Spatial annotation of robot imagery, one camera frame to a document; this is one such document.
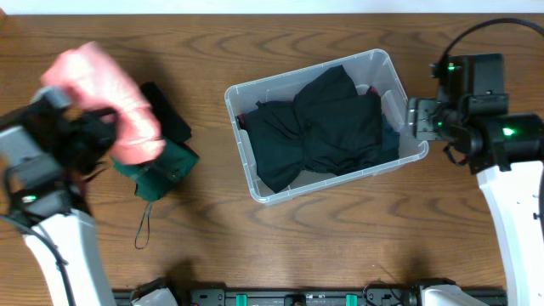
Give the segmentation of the dark green taped garment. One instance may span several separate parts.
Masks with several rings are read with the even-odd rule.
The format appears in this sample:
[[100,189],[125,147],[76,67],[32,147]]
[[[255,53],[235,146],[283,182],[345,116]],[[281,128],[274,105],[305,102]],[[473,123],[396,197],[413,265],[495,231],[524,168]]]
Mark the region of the dark green taped garment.
[[184,144],[166,139],[164,151],[153,161],[137,165],[123,164],[112,158],[114,168],[135,183],[134,194],[146,202],[134,247],[143,250],[150,239],[150,215],[155,202],[164,198],[198,163],[199,157]]

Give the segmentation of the red navy plaid shirt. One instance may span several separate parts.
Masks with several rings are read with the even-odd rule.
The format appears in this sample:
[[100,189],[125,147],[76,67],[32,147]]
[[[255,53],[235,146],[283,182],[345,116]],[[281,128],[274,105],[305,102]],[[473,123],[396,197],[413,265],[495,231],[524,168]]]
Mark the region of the red navy plaid shirt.
[[[366,95],[370,95],[370,96],[376,96],[378,98],[381,98],[382,96],[379,94],[379,92],[377,91],[377,89],[373,86],[370,86],[366,89],[366,91],[363,93],[363,96],[366,96]],[[270,103],[272,105],[274,104],[279,104],[279,105],[291,105],[292,104],[292,101],[280,101],[280,100],[273,100],[273,101],[270,101]],[[242,113],[240,115],[238,115],[236,117],[236,120],[237,122],[240,124],[241,128],[242,129],[245,129],[245,117],[248,116],[249,114],[253,113],[253,110],[249,111],[249,112],[246,112],[246,113]]]

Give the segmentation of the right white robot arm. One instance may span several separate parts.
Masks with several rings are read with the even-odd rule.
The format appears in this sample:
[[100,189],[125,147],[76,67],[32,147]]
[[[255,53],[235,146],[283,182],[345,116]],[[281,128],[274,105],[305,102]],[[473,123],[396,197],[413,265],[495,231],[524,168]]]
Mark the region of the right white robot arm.
[[494,222],[510,305],[543,303],[543,121],[511,114],[508,96],[411,98],[416,139],[443,141],[455,165],[469,166]]

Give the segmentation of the dark navy garment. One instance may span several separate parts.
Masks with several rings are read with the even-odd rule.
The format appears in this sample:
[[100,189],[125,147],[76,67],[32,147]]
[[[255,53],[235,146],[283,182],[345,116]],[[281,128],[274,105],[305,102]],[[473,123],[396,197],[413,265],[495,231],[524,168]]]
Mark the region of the dark navy garment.
[[387,117],[382,115],[382,144],[378,156],[380,164],[399,159],[400,134],[388,123]]

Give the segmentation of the pink satin garment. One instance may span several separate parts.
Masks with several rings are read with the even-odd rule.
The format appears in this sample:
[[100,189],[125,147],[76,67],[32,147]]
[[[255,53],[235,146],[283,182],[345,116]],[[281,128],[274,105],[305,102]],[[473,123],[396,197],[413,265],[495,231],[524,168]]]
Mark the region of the pink satin garment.
[[60,54],[41,76],[42,84],[62,88],[84,111],[116,111],[112,157],[136,165],[155,160],[165,149],[161,125],[137,83],[96,42]]

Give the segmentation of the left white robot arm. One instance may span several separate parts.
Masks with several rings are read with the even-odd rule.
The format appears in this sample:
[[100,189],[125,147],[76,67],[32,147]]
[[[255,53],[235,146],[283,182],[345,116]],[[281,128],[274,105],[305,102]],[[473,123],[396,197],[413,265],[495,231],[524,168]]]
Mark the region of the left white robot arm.
[[85,185],[116,140],[117,113],[38,102],[1,118],[3,188],[13,224],[37,259],[56,305],[113,305]]

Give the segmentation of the black garment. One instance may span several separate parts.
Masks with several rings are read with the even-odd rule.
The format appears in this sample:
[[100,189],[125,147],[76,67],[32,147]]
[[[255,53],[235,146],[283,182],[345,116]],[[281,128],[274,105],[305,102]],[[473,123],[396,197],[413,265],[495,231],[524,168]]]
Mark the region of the black garment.
[[343,66],[328,69],[289,101],[257,102],[245,117],[257,175],[273,192],[303,171],[341,176],[381,165],[382,100],[359,94]]
[[154,82],[145,82],[139,88],[150,103],[152,112],[161,124],[161,131],[165,137],[177,144],[191,138],[192,133],[189,124]]

